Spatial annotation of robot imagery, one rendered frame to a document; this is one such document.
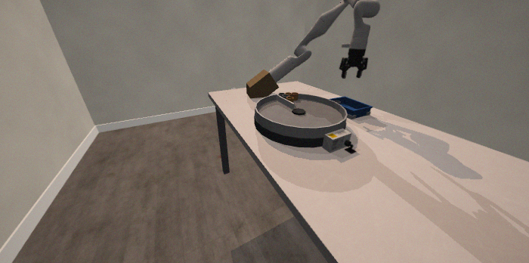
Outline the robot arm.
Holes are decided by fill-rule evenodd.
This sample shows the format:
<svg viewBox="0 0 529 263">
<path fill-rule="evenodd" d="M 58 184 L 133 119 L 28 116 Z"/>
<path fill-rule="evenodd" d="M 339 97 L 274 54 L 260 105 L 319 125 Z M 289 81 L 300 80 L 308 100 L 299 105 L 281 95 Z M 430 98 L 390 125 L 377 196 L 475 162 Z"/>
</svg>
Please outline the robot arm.
<svg viewBox="0 0 529 263">
<path fill-rule="evenodd" d="M 322 14 L 317 22 L 313 25 L 309 33 L 303 38 L 294 51 L 293 56 L 288 56 L 281 63 L 276 65 L 268 71 L 275 82 L 278 82 L 286 74 L 304 63 L 310 56 L 311 50 L 306 46 L 307 44 L 322 36 L 331 27 L 336 18 L 341 12 L 350 4 L 354 9 L 354 31 L 350 44 L 342 44 L 342 48 L 351 49 L 366 49 L 368 36 L 370 33 L 370 25 L 363 22 L 363 18 L 375 17 L 379 13 L 380 3 L 378 0 L 342 0 L 335 8 Z M 349 47 L 350 45 L 350 47 Z"/>
</svg>

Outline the blue square tray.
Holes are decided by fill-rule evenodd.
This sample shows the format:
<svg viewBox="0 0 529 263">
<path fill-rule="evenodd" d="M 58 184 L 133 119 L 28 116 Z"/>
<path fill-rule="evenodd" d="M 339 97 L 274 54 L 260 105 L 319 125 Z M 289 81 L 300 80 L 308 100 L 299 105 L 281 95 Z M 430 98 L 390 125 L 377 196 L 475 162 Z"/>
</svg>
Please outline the blue square tray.
<svg viewBox="0 0 529 263">
<path fill-rule="evenodd" d="M 340 105 L 342 105 L 348 114 L 349 119 L 355 119 L 362 116 L 368 116 L 370 115 L 370 110 L 373 108 L 370 105 L 361 103 L 360 101 L 353 100 L 349 97 L 336 97 L 329 99 L 331 101 L 341 101 Z"/>
</svg>

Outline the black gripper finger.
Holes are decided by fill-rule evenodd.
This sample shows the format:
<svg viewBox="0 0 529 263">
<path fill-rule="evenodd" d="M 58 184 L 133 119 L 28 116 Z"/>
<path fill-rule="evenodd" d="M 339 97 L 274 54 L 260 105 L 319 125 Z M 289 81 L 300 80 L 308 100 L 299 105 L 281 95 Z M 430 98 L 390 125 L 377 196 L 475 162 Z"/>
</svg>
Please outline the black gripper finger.
<svg viewBox="0 0 529 263">
<path fill-rule="evenodd" d="M 362 71 L 365 70 L 367 68 L 367 61 L 368 61 L 368 57 L 363 57 L 363 61 L 361 63 L 360 60 L 358 60 L 358 64 L 359 66 L 357 67 L 358 68 L 358 71 L 357 71 L 357 78 L 360 78 L 361 77 L 361 74 L 362 74 Z"/>
<path fill-rule="evenodd" d="M 341 62 L 340 67 L 339 67 L 339 69 L 342 70 L 342 78 L 343 78 L 343 79 L 345 79 L 345 77 L 346 77 L 346 73 L 347 73 L 346 71 L 347 71 L 349 68 L 351 68 L 351 67 L 353 66 L 353 64 L 356 63 L 356 60 L 353 60 L 353 62 L 352 62 L 350 65 L 348 65 L 348 59 L 349 59 L 349 58 L 343 57 L 343 58 L 342 58 L 342 62 Z M 347 63 L 346 63 L 346 62 L 347 62 Z"/>
</svg>

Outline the grey round turning table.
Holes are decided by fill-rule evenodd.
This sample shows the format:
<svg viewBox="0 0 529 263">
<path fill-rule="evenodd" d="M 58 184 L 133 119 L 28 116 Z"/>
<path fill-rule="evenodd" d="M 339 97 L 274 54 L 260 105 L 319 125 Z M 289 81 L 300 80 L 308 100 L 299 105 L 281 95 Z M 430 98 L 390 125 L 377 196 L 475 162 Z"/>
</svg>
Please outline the grey round turning table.
<svg viewBox="0 0 529 263">
<path fill-rule="evenodd" d="M 345 130 L 346 109 L 324 97 L 299 94 L 288 101 L 278 94 L 255 104 L 254 124 L 266 138 L 293 147 L 322 147 L 329 153 L 344 147 L 353 150 L 351 133 Z"/>
</svg>

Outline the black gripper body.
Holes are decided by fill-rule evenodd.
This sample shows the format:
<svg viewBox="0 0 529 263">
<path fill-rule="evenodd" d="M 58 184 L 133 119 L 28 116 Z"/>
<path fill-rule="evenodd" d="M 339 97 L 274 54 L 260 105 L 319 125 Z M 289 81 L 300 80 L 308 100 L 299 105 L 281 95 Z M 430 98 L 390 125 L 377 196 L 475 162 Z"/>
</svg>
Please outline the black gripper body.
<svg viewBox="0 0 529 263">
<path fill-rule="evenodd" d="M 363 61 L 363 56 L 365 55 L 365 51 L 366 49 L 351 49 L 349 48 L 349 51 L 348 51 L 348 65 L 350 65 L 353 60 L 356 60 L 356 63 L 353 64 L 352 67 L 358 67 L 359 64 L 358 64 L 358 60 L 360 60 L 361 62 Z"/>
</svg>

